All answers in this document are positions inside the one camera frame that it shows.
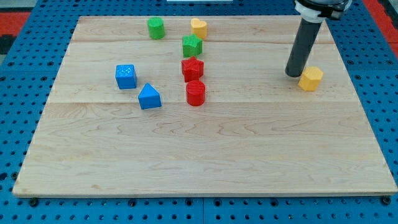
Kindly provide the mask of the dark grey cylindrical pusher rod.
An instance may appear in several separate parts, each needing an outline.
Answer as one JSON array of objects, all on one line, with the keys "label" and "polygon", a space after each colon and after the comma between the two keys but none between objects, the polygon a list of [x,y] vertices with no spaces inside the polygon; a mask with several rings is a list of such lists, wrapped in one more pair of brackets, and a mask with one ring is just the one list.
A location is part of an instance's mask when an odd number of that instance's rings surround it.
[{"label": "dark grey cylindrical pusher rod", "polygon": [[320,30],[321,23],[312,23],[301,19],[294,44],[290,51],[289,59],[285,67],[285,73],[289,77],[301,76],[304,66]]}]

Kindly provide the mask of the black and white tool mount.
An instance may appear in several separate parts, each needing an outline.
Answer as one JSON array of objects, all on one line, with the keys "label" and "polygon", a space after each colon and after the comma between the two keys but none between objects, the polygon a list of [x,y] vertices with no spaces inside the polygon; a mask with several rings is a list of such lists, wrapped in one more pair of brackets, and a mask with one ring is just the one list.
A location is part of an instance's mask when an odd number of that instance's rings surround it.
[{"label": "black and white tool mount", "polygon": [[295,10],[311,23],[325,19],[340,20],[348,11],[352,0],[294,0]]}]

